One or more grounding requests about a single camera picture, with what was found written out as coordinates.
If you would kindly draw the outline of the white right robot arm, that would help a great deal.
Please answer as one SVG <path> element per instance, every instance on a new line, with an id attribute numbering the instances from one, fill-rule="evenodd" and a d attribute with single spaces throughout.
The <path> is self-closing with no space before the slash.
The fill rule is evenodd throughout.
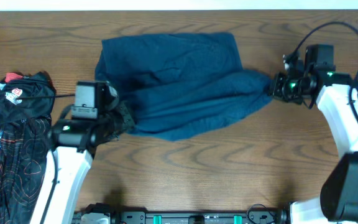
<path id="1" fill-rule="evenodd" d="M 347 73 L 315 70 L 307 74 L 278 73 L 269 95 L 286 103 L 309 98 L 328 122 L 339 162 L 319 196 L 293 202 L 290 223 L 358 223 L 358 100 Z"/>

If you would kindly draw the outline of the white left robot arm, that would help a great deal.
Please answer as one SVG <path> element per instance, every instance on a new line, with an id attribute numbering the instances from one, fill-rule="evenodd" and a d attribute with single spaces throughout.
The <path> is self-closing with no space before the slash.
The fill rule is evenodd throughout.
<path id="1" fill-rule="evenodd" d="M 125 101 L 98 119 L 65 118 L 69 112 L 77 111 L 97 109 L 68 105 L 49 132 L 46 170 L 31 223 L 70 223 L 96 148 L 135 125 L 133 112 Z"/>

